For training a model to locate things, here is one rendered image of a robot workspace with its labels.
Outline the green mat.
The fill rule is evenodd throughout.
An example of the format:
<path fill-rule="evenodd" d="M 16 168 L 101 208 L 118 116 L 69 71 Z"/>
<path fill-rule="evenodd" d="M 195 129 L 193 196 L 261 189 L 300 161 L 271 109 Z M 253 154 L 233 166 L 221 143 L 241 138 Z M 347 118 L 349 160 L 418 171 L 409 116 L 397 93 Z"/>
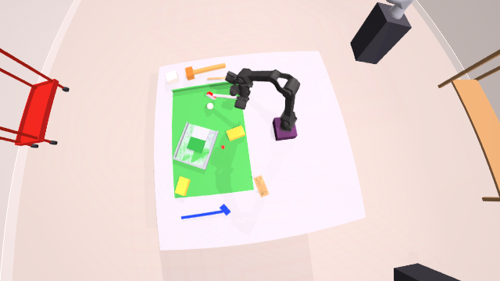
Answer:
<path fill-rule="evenodd" d="M 230 95 L 231 85 L 234 84 L 173 93 L 173 156 L 186 122 L 219 131 L 206 170 L 173 159 L 174 198 L 254 190 L 243 109 L 234 107 L 237 99 L 212 100 L 206 96 L 208 91 Z M 213 104 L 212 109 L 207 109 L 208 103 Z M 230 141 L 227 131 L 238 126 L 242 126 L 245 136 Z M 180 176 L 190 180 L 186 196 L 175 191 Z"/>

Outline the blue putter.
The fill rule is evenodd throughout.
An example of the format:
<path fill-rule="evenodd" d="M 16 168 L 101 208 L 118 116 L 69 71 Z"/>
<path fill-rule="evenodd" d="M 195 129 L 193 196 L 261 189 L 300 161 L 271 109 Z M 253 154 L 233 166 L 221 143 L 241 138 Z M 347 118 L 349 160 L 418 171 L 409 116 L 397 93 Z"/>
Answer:
<path fill-rule="evenodd" d="M 193 217 L 199 217 L 199 216 L 205 216 L 205 215 L 215 215 L 215 214 L 218 214 L 218 213 L 223 213 L 225 215 L 229 215 L 230 213 L 230 210 L 226 207 L 225 204 L 223 204 L 221 207 L 221 211 L 217 211 L 217 212 L 208 212 L 208 213 L 202 213 L 202 214 L 195 214 L 195 215 L 187 215 L 187 216 L 181 216 L 181 219 L 186 219 L 186 218 L 193 218 Z"/>

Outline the yellow rectangular block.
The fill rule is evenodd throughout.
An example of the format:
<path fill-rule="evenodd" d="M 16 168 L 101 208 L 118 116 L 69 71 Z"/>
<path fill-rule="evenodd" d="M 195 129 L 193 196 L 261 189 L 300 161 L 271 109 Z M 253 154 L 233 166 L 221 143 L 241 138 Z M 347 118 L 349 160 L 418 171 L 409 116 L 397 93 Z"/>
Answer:
<path fill-rule="evenodd" d="M 229 137 L 229 140 L 232 141 L 232 140 L 238 139 L 239 137 L 245 136 L 245 132 L 244 132 L 242 126 L 238 126 L 238 127 L 235 127 L 231 130 L 228 130 L 227 135 Z"/>
<path fill-rule="evenodd" d="M 188 191 L 190 180 L 188 178 L 180 176 L 179 182 L 177 183 L 176 194 L 186 196 Z"/>

